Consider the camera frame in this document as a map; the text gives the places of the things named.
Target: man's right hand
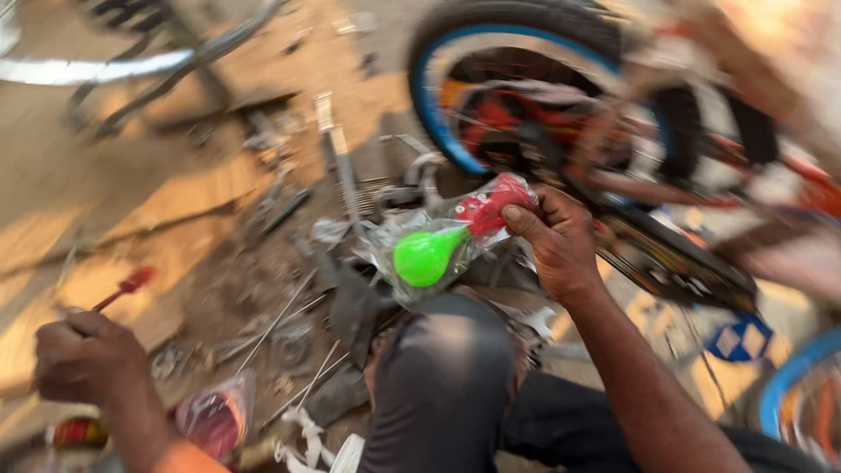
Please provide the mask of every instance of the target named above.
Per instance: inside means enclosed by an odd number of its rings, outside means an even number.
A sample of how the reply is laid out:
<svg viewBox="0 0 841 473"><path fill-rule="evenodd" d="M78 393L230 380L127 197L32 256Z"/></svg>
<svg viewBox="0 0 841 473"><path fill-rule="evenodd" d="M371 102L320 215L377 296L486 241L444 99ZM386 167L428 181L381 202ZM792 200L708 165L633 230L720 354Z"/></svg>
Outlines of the man's right hand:
<svg viewBox="0 0 841 473"><path fill-rule="evenodd" d="M42 326L35 337L34 385L45 399L108 410L151 390L145 350L130 329L102 314L71 314Z"/></svg>
<svg viewBox="0 0 841 473"><path fill-rule="evenodd" d="M534 248L543 290L562 305L603 290L595 262L593 216L557 189L541 186L535 193L542 218L515 205L506 206L502 215L508 227Z"/></svg>

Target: bicycle tire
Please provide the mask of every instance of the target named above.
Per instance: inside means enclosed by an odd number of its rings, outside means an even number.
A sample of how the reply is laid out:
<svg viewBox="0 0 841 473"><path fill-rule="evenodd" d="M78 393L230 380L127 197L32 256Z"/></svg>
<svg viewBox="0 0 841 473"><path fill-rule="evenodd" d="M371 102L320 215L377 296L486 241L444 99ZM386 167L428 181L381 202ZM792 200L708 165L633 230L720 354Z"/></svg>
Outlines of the bicycle tire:
<svg viewBox="0 0 841 473"><path fill-rule="evenodd" d="M420 22L409 55L409 85L412 103L421 125L451 162L464 169L447 149L440 133L422 113L423 80L419 62L443 35L482 24L503 24L537 29L581 45L608 62L621 63L620 30L616 24L595 13L603 9L590 0L454 0L439 4ZM625 44L632 43L625 39ZM651 97L666 140L667 156L659 166L666 181L688 180L696 170L705 131L698 100L689 86L665 88Z"/></svg>

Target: dirt floor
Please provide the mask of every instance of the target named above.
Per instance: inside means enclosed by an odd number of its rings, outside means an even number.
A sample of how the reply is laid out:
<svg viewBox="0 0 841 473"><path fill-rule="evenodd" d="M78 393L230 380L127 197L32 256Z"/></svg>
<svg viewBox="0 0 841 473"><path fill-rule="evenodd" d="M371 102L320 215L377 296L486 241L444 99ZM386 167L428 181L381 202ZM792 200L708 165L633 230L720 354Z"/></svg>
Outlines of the dirt floor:
<svg viewBox="0 0 841 473"><path fill-rule="evenodd" d="M0 442L33 432L68 412L83 407L41 402L25 391L33 367L32 334L42 323L55 320L55 304L92 306L115 288L133 267L160 269L156 281L138 295L123 298L108 315L129 325L152 326L149 345L161 345L180 327L174 347L185 352L200 343L208 347L239 337L240 330L260 316L274 318L307 274L305 261L291 244L296 231L307 235L322 216L341 218L336 204L336 180L326 168L318 147L312 98L332 91L334 119L344 127L354 167L360 178L402 174L412 153L383 146L378 137L394 132L420 132L410 112L404 75L404 51L410 32L435 2L383 0L293 0L284 13L259 35L218 64L235 89L261 86L295 91L285 109L267 112L278 117L288 111L303 117L307 128L294 136L290 161L297 167L288 177L278 211L299 189L312 191L310 200L259 246L244 250L243 221L262 191L272 182L272 170L253 153L243 150L247 138L236 119L208 123L214 129L207 145L197 148L187 130L153 133L151 124L173 109L201 104L201 91L190 79L130 120L119 137L93 139L93 126L73 130L66 122L72 88L41 88L0 84L0 387L24 385L23 395L7 396L0 411ZM210 18L199 2L185 2L193 22L211 35L247 15L258 1L220 2L221 17ZM339 35L333 22L356 11L372 11L378 29L368 35ZM106 58L127 48L130 38L91 29L70 4L60 0L30 0L19 12L24 37L16 56ZM313 27L301 47L286 56L282 49L304 28ZM153 50L162 50L156 44ZM366 77L359 65L365 54L378 53L380 73ZM97 89L85 103L92 123L137 94L146 83L116 84ZM468 186L456 171L445 173L445 193L455 185ZM154 229L161 224L206 210L210 216L142 237L128 237L75 263L63 264L76 247L112 237ZM348 248L342 248L348 254ZM41 260L50 264L38 264ZM658 353L673 358L670 342L683 337L686 352L694 350L684 318L669 306L657 305L621 275L604 264L602 275L611 293L652 342ZM317 296L308 291L307 296ZM767 306L784 316L813 312L799 293L772 287ZM305 369L284 378L272 352L263 349L251 366L257 370L255 425L303 388L334 340L324 331L328 299L307 316L315 346ZM812 332L801 324L800 339ZM557 340L575 341L574 325L562 311L553 324ZM777 362L791 351L783 337ZM172 404L183 396L230 377L245 356L205 367L204 356L193 356L182 375L159 382L162 396ZM733 367L715 363L717 377L697 358L676 369L687 389L713 417L720 417L746 396L759 378L758 365ZM577 361L552 362L547 370L587 385L598 386L591 365ZM364 434L368 407L345 416L326 434L326 444L338 449L349 433ZM280 423L278 431L288 429ZM518 459L500 460L502 471L519 470Z"/></svg>

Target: plastic bag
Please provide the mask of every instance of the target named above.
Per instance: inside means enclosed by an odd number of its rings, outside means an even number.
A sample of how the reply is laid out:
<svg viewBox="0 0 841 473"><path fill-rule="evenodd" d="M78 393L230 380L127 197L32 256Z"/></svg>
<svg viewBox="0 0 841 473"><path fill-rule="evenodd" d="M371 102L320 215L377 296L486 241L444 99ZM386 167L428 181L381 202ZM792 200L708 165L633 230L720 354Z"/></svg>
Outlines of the plastic bag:
<svg viewBox="0 0 841 473"><path fill-rule="evenodd" d="M175 408L178 430L204 453L220 460L242 445L254 409L254 372L250 369Z"/></svg>
<svg viewBox="0 0 841 473"><path fill-rule="evenodd" d="M321 217L313 224L313 238L322 243L341 243L350 225L349 221L335 221Z"/></svg>
<svg viewBox="0 0 841 473"><path fill-rule="evenodd" d="M502 219L506 205L535 210L538 200L525 179L503 173L470 194L417 210L400 224L368 225L368 260L394 287L400 304L425 299L510 236Z"/></svg>

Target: leg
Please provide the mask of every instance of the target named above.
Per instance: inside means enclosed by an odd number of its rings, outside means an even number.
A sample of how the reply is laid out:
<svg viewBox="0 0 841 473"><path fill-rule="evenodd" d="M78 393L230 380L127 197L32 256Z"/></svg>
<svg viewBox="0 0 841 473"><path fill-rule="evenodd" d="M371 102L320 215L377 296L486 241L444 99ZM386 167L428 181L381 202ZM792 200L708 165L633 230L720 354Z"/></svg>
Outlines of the leg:
<svg viewBox="0 0 841 473"><path fill-rule="evenodd" d="M424 302L377 367L360 473L494 472L515 350L489 306Z"/></svg>
<svg viewBox="0 0 841 473"><path fill-rule="evenodd" d="M803 453L762 434L724 428L758 473L818 473ZM570 472L638 471L607 396L543 372L530 373L505 420L503 448Z"/></svg>

